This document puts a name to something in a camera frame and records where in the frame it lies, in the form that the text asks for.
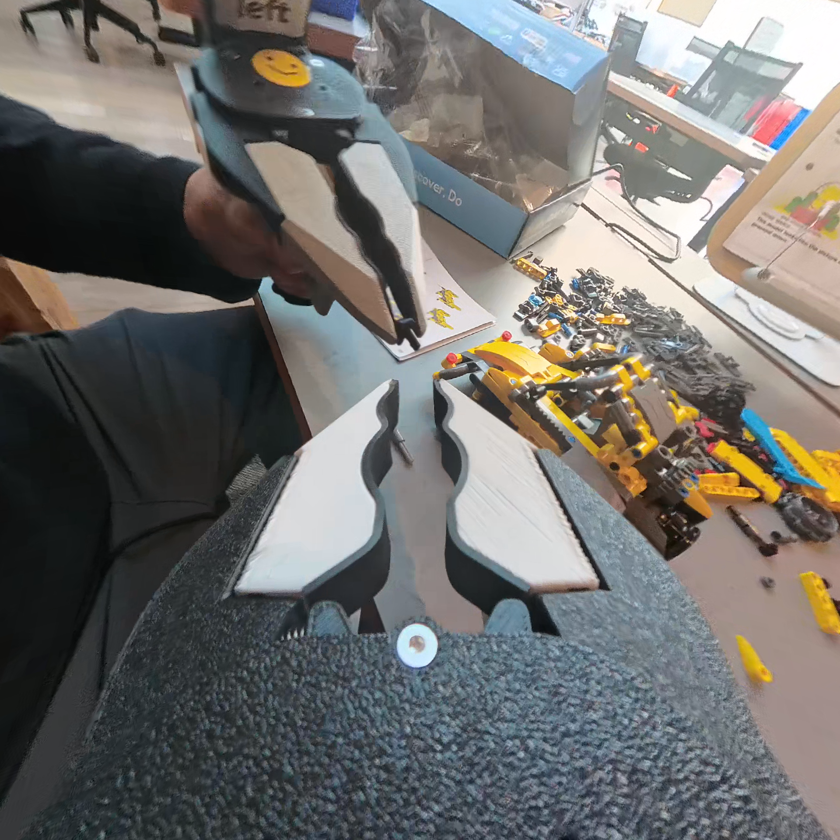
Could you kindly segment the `blue curved toy panel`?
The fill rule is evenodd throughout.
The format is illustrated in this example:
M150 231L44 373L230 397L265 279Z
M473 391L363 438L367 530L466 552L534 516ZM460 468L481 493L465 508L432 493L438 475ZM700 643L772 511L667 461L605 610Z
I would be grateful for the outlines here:
M773 470L780 478L794 485L824 490L822 484L805 475L802 468L794 465L793 461L789 459L777 443L770 427L762 420L760 415L745 407L741 411L741 421L743 427L751 433L759 446L771 457Z

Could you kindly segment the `clipboard with instruction sheet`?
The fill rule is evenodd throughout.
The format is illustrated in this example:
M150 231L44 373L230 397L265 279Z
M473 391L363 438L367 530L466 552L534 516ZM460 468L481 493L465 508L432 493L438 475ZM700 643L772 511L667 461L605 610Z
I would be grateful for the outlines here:
M839 339L839 86L715 224L711 267Z

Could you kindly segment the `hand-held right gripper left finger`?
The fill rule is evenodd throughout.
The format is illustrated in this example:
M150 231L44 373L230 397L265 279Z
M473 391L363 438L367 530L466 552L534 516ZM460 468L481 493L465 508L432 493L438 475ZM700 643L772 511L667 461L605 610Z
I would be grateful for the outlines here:
M390 570L380 486L399 407L398 381L384 381L299 448L247 544L237 596L347 614L374 599Z

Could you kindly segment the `wooden background table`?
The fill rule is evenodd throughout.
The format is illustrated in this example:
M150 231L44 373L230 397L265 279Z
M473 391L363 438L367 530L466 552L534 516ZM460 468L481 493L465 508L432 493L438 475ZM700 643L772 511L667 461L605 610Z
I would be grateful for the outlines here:
M633 78L611 71L607 90L613 97L623 100L628 107L647 114L672 130L723 155L730 165L741 172L761 170L776 154L771 147L740 134Z

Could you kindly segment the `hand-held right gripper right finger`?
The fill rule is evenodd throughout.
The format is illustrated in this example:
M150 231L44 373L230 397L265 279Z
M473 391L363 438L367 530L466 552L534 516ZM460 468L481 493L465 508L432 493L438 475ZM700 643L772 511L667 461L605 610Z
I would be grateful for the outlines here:
M482 612L508 599L593 592L601 580L534 444L449 381L434 383L446 506L445 567Z

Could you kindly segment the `blue cardboard box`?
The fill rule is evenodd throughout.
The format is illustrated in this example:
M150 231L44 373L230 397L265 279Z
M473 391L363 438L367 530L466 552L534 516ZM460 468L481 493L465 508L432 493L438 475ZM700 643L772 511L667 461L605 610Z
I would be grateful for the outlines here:
M592 183L610 58L517 2L368 2L356 52L420 204L500 257L564 225Z

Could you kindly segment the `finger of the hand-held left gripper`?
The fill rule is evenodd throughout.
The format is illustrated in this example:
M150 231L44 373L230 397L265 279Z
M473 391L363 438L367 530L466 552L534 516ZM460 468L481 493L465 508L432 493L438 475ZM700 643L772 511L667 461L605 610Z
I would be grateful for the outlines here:
M340 220L321 166L309 154L277 141L247 143L245 149L283 215L284 246L297 253L311 278L316 311L324 316L338 302L378 338L397 343L382 280Z
M414 200L380 143L354 142L338 153L339 215L385 294L397 335L425 335L426 283L421 228Z

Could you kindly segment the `grey desk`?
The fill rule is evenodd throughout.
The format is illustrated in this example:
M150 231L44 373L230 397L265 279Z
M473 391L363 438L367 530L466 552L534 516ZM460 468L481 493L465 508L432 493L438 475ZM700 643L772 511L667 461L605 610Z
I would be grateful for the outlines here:
M604 225L591 194L572 220L533 247L565 279L594 267L616 284L636 288L659 306L675 308L714 350L731 356L755 385L750 405L772 427L809 450L838 448L838 398L816 385L805 389L756 350L672 278ZM338 304L319 316L290 306L268 281L262 307L274 333L274 351L297 394L300 423L312 434L342 415L385 380L400 382L399 428L414 458L401 456L382 492L391 533L392 565L375 597L386 629L412 615L427 615L449 631L475 631L477 608L458 595L445 572L445 504L452 486L440 462L434 432L432 376L447 352L459 352L502 331L518 334L512 318L532 284L505 259L428 210L423 236L453 279L492 313L494 329L437 352L399 362ZM747 694L752 715L803 800L838 838L838 636L821 632L800 582L814 571L838 590L838 539L823 545L792 544L765 559L717 506L698 544L670 564L696 600ZM758 685L745 675L736 636L745 636L773 673Z

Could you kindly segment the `crumpled clear plastic bags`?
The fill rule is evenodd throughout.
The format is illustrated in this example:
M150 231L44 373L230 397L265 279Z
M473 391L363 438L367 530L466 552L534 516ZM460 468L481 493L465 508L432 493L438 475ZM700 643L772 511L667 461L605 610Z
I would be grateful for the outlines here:
M522 211L570 183L574 95L425 2L364 2L357 70L404 140Z

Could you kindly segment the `toy brick instruction booklet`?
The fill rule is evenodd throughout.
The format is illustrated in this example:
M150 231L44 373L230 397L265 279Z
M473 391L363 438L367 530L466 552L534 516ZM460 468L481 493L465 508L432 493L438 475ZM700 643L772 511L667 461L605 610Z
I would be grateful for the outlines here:
M477 303L453 279L433 250L422 239L423 267L426 285L424 306L427 329L419 339L418 349L404 341L380 344L397 361L408 361L421 354L438 350L457 340L488 329L496 317Z

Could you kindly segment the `black toy tyre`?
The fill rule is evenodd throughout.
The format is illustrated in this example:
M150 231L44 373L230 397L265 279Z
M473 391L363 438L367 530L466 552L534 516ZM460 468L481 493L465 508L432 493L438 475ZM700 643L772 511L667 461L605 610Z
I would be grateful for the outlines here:
M774 506L786 526L804 541L828 543L838 535L835 513L809 497L786 492Z

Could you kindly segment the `pile of loose toy bricks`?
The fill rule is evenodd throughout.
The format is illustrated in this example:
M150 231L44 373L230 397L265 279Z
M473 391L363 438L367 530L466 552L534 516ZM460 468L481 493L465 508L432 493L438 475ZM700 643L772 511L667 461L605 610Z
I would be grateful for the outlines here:
M691 415L690 430L676 432L666 445L695 472L703 497L735 501L761 500L774 506L786 492L809 497L829 511L827 491L794 485L774 472L771 457L741 421L741 411L755 387L737 360L714 351L706 337L673 308L662 308L634 288L616 288L612 278L594 268L577 269L564 289L557 269L522 303L516 317L539 327L550 320L570 335L569 350L580 355L586 369L606 368L608 361L637 354L652 362L654 378L670 401ZM813 469L798 465L772 432L796 467L813 478Z

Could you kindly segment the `small yellow curved toy piece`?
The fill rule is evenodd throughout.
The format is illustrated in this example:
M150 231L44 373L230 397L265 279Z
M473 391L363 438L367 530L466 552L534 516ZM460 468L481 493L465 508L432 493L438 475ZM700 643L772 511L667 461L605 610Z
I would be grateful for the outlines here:
M751 645L750 641L743 635L736 636L738 654L740 656L742 669L745 675L754 684L764 685L774 682L774 675L770 668L763 662L759 653Z

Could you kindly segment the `person's left forearm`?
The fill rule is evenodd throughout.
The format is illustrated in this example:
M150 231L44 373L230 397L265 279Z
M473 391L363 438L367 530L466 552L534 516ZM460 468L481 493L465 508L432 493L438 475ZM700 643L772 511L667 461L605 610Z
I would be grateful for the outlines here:
M59 273L186 291L226 303L259 280L218 266L184 216L197 163L154 156L1 97L1 253Z

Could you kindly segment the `yellow toy brick vehicle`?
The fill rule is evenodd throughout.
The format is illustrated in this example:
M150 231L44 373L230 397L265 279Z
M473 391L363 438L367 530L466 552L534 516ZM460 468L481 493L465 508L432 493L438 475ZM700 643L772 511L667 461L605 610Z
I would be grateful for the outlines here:
M468 378L471 398L536 448L582 449L609 476L624 515L671 561L712 516L700 494L700 411L640 353L531 349L510 333L449 353L436 382Z

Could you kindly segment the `short yellow toy beam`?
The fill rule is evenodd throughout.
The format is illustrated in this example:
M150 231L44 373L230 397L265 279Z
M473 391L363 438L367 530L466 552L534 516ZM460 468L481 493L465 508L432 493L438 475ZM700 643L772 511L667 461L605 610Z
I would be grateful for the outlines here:
M825 579L813 571L803 572L799 577L817 626L827 635L838 636L839 612Z

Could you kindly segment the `person's left hand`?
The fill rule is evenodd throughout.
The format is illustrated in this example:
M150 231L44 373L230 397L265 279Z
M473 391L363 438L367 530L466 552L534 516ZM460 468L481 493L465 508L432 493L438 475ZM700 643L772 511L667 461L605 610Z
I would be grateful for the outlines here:
M270 278L275 293L312 304L314 281L254 205L224 188L206 167L185 183L182 214L189 234L220 269L245 280Z

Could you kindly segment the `black office chair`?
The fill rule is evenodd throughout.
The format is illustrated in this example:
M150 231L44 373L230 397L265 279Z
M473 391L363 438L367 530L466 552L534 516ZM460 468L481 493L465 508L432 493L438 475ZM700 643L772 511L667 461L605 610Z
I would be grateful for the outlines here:
M802 68L792 62L727 42L678 102L740 134L748 134L760 114Z
M157 43L129 17L111 8L103 1L49 1L22 7L18 19L24 33L36 37L31 18L37 14L57 13L66 28L74 28L73 12L79 12L82 25L83 49L87 59L94 64L100 62L100 56L91 40L91 33L98 32L101 20L111 23L123 32L131 35L137 44L152 49L152 58L156 66L165 67L166 59Z

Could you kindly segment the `person's black clothing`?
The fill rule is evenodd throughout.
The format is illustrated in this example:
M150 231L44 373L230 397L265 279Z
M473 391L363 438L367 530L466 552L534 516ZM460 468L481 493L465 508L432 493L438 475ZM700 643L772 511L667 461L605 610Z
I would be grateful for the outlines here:
M2 838L58 796L103 684L239 474L301 434L254 308L2 343Z

